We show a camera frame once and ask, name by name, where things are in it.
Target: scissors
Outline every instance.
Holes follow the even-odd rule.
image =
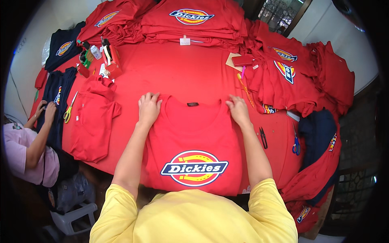
[[[292,148],[292,152],[296,155],[300,155],[301,148],[300,148],[300,143],[298,142],[298,138],[297,138],[297,134],[296,134],[296,129],[294,128],[294,124],[293,124],[293,130],[294,130],[294,145]]]
[[[72,100],[72,103],[70,104],[68,110],[67,110],[67,111],[65,112],[65,114],[63,115],[63,119],[64,119],[65,123],[68,123],[69,120],[70,120],[70,113],[72,112],[73,102],[74,102],[75,97],[77,96],[77,94],[78,94],[78,91],[75,93],[74,98],[73,98],[73,100]]]
[[[262,139],[262,143],[263,143],[263,148],[264,148],[264,149],[267,149],[268,146],[267,146],[267,141],[266,141],[266,135],[265,135],[265,132],[263,131],[263,128],[262,128],[262,127],[259,128],[259,133],[261,134],[261,139]]]

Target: stool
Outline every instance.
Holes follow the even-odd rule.
[[[74,235],[79,234],[85,231],[89,231],[92,226],[95,224],[95,217],[93,216],[93,212],[97,210],[97,205],[95,203],[80,203],[80,206],[82,208],[70,211],[68,213],[65,213],[65,215],[61,215],[59,213],[51,212],[51,217],[53,218],[53,221],[55,225],[65,233],[65,235]],[[72,222],[87,215],[89,216],[89,221],[91,223],[90,227],[86,224],[84,224],[84,227],[87,227],[87,229],[83,229],[77,232],[74,232],[74,229],[72,227]]]

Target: small red box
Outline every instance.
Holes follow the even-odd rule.
[[[250,56],[234,56],[232,63],[234,66],[252,66],[253,58]]]

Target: yellow horseshoe logo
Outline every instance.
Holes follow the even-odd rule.
[[[180,161],[180,162],[184,161],[185,163],[188,163],[189,160],[193,160],[193,159],[202,160],[202,161],[207,162],[207,163],[213,162],[210,158],[208,158],[207,156],[203,156],[203,155],[191,155],[191,156],[187,156],[187,157],[179,157],[178,161]],[[180,180],[191,180],[191,181],[200,182],[200,181],[208,179],[212,175],[213,174],[206,174],[206,175],[203,175],[201,177],[190,177],[188,175],[185,175],[185,176],[181,175]]]

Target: dickies logo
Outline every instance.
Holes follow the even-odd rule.
[[[115,15],[117,15],[117,13],[119,13],[119,11],[115,11],[115,12],[112,12],[110,14],[107,14],[106,16],[104,16],[100,21],[98,21],[95,26],[97,27],[101,27],[103,24],[105,24],[106,22],[108,22],[108,20],[112,19]]]
[[[262,104],[264,114],[276,113],[278,109],[273,108],[271,105]]]
[[[209,15],[204,11],[194,9],[180,9],[171,12],[169,15],[174,16],[178,21],[187,25],[202,24],[215,16],[214,14]]]
[[[287,66],[283,63],[274,61],[275,66],[280,70],[281,74],[285,77],[285,79],[293,84],[293,77],[296,75],[296,72],[294,70],[294,67]]]
[[[330,146],[329,146],[329,150],[328,151],[334,150],[336,138],[337,138],[337,136],[336,136],[336,133],[335,133],[335,135],[332,137],[331,141],[329,142]]]
[[[308,215],[309,211],[311,211],[311,208],[303,205],[303,210],[301,211],[300,216],[298,216],[296,221],[301,223],[301,221],[303,221],[303,219]]]
[[[62,56],[65,53],[65,51],[67,51],[71,47],[72,44],[73,44],[73,41],[68,41],[68,42],[64,43],[63,45],[61,45],[61,47],[58,49],[58,51],[55,55]]]
[[[169,175],[182,185],[198,187],[216,180],[228,166],[214,155],[198,150],[185,151],[165,164],[161,175]]]
[[[57,94],[57,96],[56,96],[55,99],[54,99],[54,103],[56,103],[57,105],[60,104],[61,90],[62,90],[62,86],[60,86],[60,87],[58,88],[58,94]]]
[[[297,56],[294,56],[294,55],[290,54],[289,52],[286,52],[284,50],[281,50],[281,49],[278,49],[275,47],[273,47],[273,50],[275,50],[275,52],[277,52],[277,54],[283,60],[290,61],[290,62],[297,61]]]

